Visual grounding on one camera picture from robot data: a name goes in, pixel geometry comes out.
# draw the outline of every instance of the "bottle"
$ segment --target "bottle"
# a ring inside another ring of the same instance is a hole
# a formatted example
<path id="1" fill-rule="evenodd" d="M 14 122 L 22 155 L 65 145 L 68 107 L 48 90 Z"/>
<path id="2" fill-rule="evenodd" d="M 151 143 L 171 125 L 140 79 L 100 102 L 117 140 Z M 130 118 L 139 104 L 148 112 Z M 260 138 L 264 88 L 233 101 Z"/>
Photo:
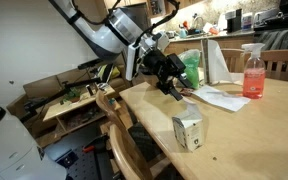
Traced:
<path id="1" fill-rule="evenodd" d="M 260 58 L 262 43 L 243 44 L 242 49 L 251 51 L 251 57 L 247 60 L 244 69 L 243 96 L 251 99 L 259 99 L 263 96 L 265 63 Z"/>

